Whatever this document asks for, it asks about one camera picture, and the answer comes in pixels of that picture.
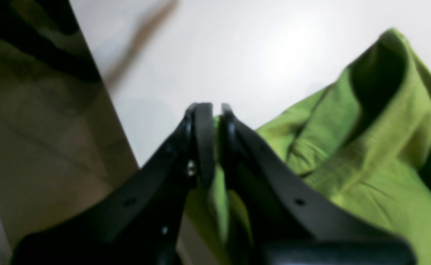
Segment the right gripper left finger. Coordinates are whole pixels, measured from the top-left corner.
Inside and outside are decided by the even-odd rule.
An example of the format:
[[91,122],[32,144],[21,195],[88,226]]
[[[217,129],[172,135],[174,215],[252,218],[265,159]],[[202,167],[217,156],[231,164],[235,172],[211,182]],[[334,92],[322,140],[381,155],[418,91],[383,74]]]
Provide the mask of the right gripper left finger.
[[194,103],[158,150],[120,188],[15,248],[13,265],[172,265],[186,198],[214,179],[210,103]]

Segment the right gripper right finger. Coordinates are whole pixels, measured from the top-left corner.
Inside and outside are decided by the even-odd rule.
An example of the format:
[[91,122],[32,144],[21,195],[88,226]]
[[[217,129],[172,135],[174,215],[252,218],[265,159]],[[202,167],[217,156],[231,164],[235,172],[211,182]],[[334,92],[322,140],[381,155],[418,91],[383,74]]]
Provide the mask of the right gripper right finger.
[[254,265],[415,265],[408,243],[335,206],[222,104],[220,162],[249,213]]

